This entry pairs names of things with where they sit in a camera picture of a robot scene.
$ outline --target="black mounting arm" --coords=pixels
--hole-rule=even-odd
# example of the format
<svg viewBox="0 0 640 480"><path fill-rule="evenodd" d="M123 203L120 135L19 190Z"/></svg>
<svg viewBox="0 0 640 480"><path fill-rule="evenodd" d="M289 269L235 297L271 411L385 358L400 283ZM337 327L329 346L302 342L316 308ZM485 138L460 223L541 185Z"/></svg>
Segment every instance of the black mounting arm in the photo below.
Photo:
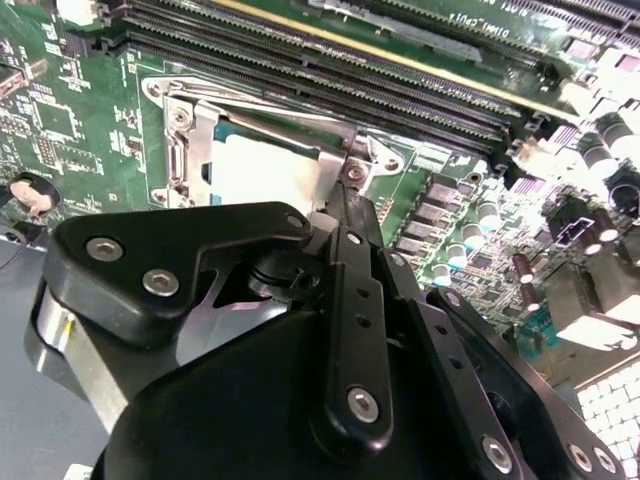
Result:
<svg viewBox="0 0 640 480"><path fill-rule="evenodd" d="M319 215L266 203L58 227L25 345L111 433L92 479L625 478L460 295L425 296L371 202L340 186ZM208 325L267 302L286 312L179 365L194 312Z"/></svg>

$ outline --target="white connector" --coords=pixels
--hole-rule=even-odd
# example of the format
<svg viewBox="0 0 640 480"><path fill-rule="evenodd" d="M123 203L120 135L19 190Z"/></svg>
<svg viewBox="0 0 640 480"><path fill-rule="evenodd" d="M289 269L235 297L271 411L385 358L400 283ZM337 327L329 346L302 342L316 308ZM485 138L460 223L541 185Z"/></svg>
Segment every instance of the white connector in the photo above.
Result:
<svg viewBox="0 0 640 480"><path fill-rule="evenodd" d="M91 25L98 18L95 0L58 0L58 15L81 27Z"/></svg>

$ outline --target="screw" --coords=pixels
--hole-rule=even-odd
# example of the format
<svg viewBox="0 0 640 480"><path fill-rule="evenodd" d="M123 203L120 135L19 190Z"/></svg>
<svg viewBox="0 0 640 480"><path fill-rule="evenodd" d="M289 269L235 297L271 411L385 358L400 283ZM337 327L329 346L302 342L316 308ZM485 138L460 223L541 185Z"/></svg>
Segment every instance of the screw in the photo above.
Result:
<svg viewBox="0 0 640 480"><path fill-rule="evenodd" d="M391 260L393 260L395 262L395 264L400 266L400 267L404 265L404 258L402 258L397 253L392 253L391 254Z"/></svg>
<svg viewBox="0 0 640 480"><path fill-rule="evenodd" d="M451 302L451 305L453 305L454 307L460 306L460 299L456 296L455 293L447 292L446 295L447 295L447 300Z"/></svg>
<svg viewBox="0 0 640 480"><path fill-rule="evenodd" d="M364 423L373 423L378 419L378 404L369 392L362 388L352 388L347 394L347 403L351 412Z"/></svg>
<svg viewBox="0 0 640 480"><path fill-rule="evenodd" d="M174 127L184 129L191 125L191 115L184 108L174 107L169 111L169 118Z"/></svg>
<svg viewBox="0 0 640 480"><path fill-rule="evenodd" d="M287 222L289 222L296 228L301 228L304 225L304 223L302 223L302 220L293 215L287 215Z"/></svg>
<svg viewBox="0 0 640 480"><path fill-rule="evenodd" d="M162 96L162 88L160 88L160 85L158 85L157 83L148 84L147 85L147 92L153 98L158 98L158 97Z"/></svg>
<svg viewBox="0 0 640 480"><path fill-rule="evenodd" d="M596 457L598 457L598 460L600 460L600 465L602 465L605 470L611 473L616 473L616 464L613 463L611 457L607 455L604 450L598 447L594 447L593 451L596 454Z"/></svg>
<svg viewBox="0 0 640 480"><path fill-rule="evenodd" d="M573 456L573 460L581 469L583 469L585 472L591 472L593 470L591 460L589 460L587 454L584 453L580 447L578 447L577 445L569 444L569 451Z"/></svg>
<svg viewBox="0 0 640 480"><path fill-rule="evenodd" d="M87 253L100 262L115 262L124 255L118 242L110 238L97 237L87 242Z"/></svg>
<svg viewBox="0 0 640 480"><path fill-rule="evenodd" d="M175 295L180 287L180 282L176 276L167 271L156 268L149 270L142 277L142 285L147 292L158 297L171 297Z"/></svg>
<svg viewBox="0 0 640 480"><path fill-rule="evenodd" d="M360 182L367 175L367 172L360 165L352 165L347 170L347 178L352 182Z"/></svg>
<svg viewBox="0 0 640 480"><path fill-rule="evenodd" d="M352 232L347 233L347 238L351 240L353 243L355 243L356 245L360 245L362 243L362 240L360 239L360 237L357 236L355 233L352 233Z"/></svg>
<svg viewBox="0 0 640 480"><path fill-rule="evenodd" d="M507 450L495 438L485 435L482 438L482 449L489 461L499 472L505 475L511 473L513 461Z"/></svg>

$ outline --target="motherboard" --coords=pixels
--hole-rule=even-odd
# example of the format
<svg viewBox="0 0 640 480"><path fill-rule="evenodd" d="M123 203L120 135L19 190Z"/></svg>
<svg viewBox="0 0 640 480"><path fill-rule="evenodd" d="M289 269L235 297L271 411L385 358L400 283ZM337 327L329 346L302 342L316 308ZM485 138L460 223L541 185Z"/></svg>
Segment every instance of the motherboard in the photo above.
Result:
<svg viewBox="0 0 640 480"><path fill-rule="evenodd" d="M46 248L75 215L267 200L312 215L342 182L425 289L500 332L619 348L638 295L609 305L602 272L638 265L639 9L0 0L4 237ZM567 282L593 301L559 308ZM585 318L615 331L567 333Z"/></svg>

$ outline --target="electrolytic capacitor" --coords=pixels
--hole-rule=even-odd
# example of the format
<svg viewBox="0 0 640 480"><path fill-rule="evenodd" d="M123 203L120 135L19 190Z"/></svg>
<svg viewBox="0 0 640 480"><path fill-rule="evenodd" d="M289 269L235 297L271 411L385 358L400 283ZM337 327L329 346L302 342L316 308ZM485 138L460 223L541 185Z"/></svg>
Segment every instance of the electrolytic capacitor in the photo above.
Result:
<svg viewBox="0 0 640 480"><path fill-rule="evenodd" d="M618 232L606 209L597 208L591 213L594 221L593 229L601 242L612 242L618 238L620 232Z"/></svg>
<svg viewBox="0 0 640 480"><path fill-rule="evenodd" d="M618 161L594 133L586 133L580 139L578 152L589 172L600 180L606 180L618 170Z"/></svg>
<svg viewBox="0 0 640 480"><path fill-rule="evenodd" d="M533 281L533 270L531 263L524 253L516 253L511 257L513 268L520 283L531 283Z"/></svg>
<svg viewBox="0 0 640 480"><path fill-rule="evenodd" d="M596 120L596 129L617 158L628 158L637 153L640 136L629 128L619 113L603 115Z"/></svg>
<svg viewBox="0 0 640 480"><path fill-rule="evenodd" d="M433 284L436 287L450 287L451 286L451 270L449 265L439 264L435 265L431 269L433 274Z"/></svg>
<svg viewBox="0 0 640 480"><path fill-rule="evenodd" d="M487 232L495 232L498 230L502 224L498 205L494 202L485 202L479 205L478 223Z"/></svg>
<svg viewBox="0 0 640 480"><path fill-rule="evenodd" d="M480 250L485 242L480 225L477 223L468 223L462 227L462 240L468 249Z"/></svg>
<svg viewBox="0 0 640 480"><path fill-rule="evenodd" d="M522 305L528 312L540 310L540 297L532 283L521 284L520 295L522 296Z"/></svg>
<svg viewBox="0 0 640 480"><path fill-rule="evenodd" d="M602 244L600 243L598 235L593 231L593 227L582 232L579 242L585 255L595 255L602 250Z"/></svg>
<svg viewBox="0 0 640 480"><path fill-rule="evenodd" d="M447 261L453 268L465 268L467 266L467 250L464 245L454 243L447 247Z"/></svg>

